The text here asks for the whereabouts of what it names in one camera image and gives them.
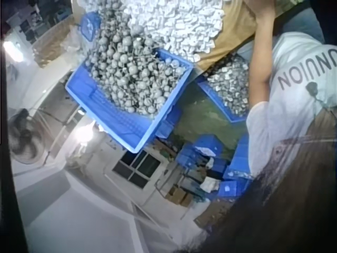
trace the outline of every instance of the white t-shirt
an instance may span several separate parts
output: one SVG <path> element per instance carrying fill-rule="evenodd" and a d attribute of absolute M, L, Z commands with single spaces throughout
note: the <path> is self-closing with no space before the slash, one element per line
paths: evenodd
<path fill-rule="evenodd" d="M 337 47 L 303 33 L 283 34 L 273 49 L 269 101 L 256 104 L 247 117 L 253 176 L 265 167 L 276 144 L 304 136 L 322 109 L 305 88 L 310 82 L 318 85 L 318 99 L 337 105 Z M 292 150 L 287 163 L 297 151 Z"/>

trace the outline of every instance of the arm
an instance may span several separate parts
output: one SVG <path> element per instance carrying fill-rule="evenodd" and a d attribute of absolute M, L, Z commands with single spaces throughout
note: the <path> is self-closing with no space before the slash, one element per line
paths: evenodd
<path fill-rule="evenodd" d="M 249 70 L 249 104 L 252 108 L 259 102 L 269 100 L 275 11 L 272 0 L 246 0 L 246 3 L 255 13 L 257 22 Z"/>

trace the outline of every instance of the green surface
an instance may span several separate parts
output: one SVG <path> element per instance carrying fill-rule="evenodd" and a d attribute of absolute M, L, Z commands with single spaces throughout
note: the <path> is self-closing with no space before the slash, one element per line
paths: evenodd
<path fill-rule="evenodd" d="M 183 114 L 175 126 L 174 135 L 194 142 L 200 134 L 213 133 L 226 146 L 223 158 L 232 159 L 239 138 L 247 133 L 245 122 L 231 124 L 212 100 L 191 83 L 178 101 Z"/>

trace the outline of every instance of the pile of metal balls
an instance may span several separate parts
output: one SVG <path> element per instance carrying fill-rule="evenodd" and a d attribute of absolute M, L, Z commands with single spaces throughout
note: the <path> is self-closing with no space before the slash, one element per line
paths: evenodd
<path fill-rule="evenodd" d="M 205 73 L 209 85 L 237 116 L 245 116 L 249 110 L 248 69 L 247 61 L 233 54 Z"/>
<path fill-rule="evenodd" d="M 130 16 L 119 1 L 104 5 L 100 33 L 85 65 L 115 106 L 154 118 L 186 69 L 177 60 L 156 57 L 152 38 L 139 25 L 129 28 Z"/>

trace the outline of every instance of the window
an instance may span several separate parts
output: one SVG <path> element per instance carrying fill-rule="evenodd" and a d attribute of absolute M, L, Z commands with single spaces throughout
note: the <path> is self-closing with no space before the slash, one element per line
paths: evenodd
<path fill-rule="evenodd" d="M 160 162 L 157 159 L 144 150 L 138 154 L 127 151 L 113 168 L 113 171 L 143 189 L 159 164 Z"/>

